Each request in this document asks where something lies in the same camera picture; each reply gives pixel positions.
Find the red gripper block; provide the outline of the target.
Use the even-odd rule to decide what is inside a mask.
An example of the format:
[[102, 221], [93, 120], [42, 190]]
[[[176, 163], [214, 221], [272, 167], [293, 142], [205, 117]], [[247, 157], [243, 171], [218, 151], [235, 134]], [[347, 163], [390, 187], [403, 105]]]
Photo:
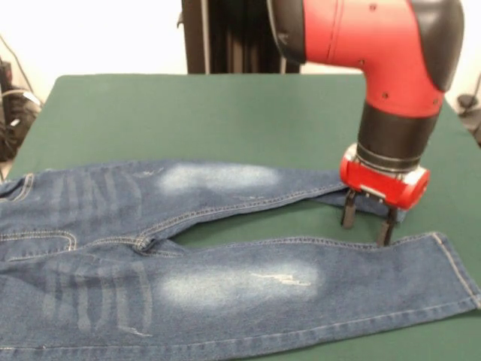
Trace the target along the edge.
[[407, 173], [388, 173], [371, 168], [357, 154], [357, 145], [351, 144], [340, 163], [340, 179], [349, 189], [341, 217], [343, 228], [352, 228], [355, 220], [355, 199], [358, 193], [367, 193], [390, 205], [386, 219], [377, 237], [377, 246], [389, 246], [397, 223], [397, 209], [409, 210], [424, 196], [431, 173], [417, 166]]

